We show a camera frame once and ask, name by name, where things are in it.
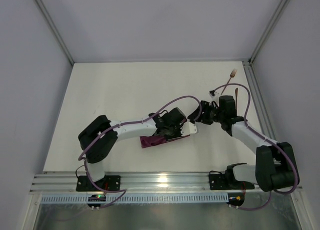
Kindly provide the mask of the purple satin napkin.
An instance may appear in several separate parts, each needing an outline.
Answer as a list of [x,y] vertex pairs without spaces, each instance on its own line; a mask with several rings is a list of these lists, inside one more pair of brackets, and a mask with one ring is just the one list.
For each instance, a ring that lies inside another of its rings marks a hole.
[[189,135],[187,136],[180,136],[180,137],[174,137],[174,138],[170,138],[170,137],[165,137],[165,136],[141,136],[140,139],[140,144],[142,148],[149,148],[149,147],[153,147],[153,146],[158,146],[158,145],[162,145],[165,143],[169,143],[169,142],[173,142],[176,140],[180,140],[183,138],[189,137]]

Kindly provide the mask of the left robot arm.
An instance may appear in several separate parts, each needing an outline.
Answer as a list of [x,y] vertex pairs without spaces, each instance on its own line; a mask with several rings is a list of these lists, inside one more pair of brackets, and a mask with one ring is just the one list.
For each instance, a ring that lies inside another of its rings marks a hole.
[[97,117],[79,135],[83,153],[79,159],[85,161],[90,182],[97,184],[105,177],[102,161],[115,143],[139,138],[142,148],[161,145],[183,138],[182,128],[187,122],[185,114],[178,108],[150,113],[148,117],[128,122],[112,121],[105,115]]

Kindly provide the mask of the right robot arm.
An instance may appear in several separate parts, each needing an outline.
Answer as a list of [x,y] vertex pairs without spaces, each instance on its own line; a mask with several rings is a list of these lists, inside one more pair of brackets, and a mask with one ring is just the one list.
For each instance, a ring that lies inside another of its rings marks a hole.
[[188,120],[206,125],[219,123],[229,136],[242,142],[255,154],[255,164],[237,163],[227,166],[224,174],[230,187],[241,183],[256,184],[265,192],[295,190],[300,182],[294,151],[287,142],[277,142],[252,128],[237,115],[232,96],[221,96],[218,102],[201,101]]

